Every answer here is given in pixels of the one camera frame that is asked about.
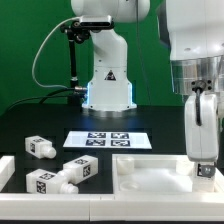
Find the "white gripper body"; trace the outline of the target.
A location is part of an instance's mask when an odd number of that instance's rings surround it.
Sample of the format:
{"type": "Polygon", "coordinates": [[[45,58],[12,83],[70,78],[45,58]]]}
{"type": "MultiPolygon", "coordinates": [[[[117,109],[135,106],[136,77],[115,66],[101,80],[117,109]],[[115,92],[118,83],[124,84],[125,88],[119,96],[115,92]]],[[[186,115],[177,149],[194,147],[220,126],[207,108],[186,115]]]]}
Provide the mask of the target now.
{"type": "Polygon", "coordinates": [[[195,95],[185,103],[186,153],[191,161],[215,162],[219,154],[217,97],[215,94],[200,96],[201,125],[196,123],[195,95]]]}

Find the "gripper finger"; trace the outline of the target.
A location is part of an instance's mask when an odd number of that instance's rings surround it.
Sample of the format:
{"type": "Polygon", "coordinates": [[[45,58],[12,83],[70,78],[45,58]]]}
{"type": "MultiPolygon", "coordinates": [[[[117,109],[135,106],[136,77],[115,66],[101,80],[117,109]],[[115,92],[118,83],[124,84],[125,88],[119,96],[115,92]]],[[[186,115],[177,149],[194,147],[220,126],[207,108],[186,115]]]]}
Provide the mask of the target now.
{"type": "Polygon", "coordinates": [[[201,175],[207,178],[213,177],[215,175],[215,166],[210,164],[202,164],[201,175]]]}

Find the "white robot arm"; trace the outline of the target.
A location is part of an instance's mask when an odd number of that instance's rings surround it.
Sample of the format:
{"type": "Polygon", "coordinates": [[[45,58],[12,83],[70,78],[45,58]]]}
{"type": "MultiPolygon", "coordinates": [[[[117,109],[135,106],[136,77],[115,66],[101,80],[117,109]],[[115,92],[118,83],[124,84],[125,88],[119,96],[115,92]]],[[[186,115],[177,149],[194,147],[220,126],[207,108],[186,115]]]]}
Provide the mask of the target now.
{"type": "Polygon", "coordinates": [[[171,69],[168,85],[185,97],[188,159],[212,178],[219,155],[224,92],[224,0],[70,0],[74,27],[91,41],[82,107],[98,114],[135,109],[150,92],[138,78],[149,63],[171,69]]]}

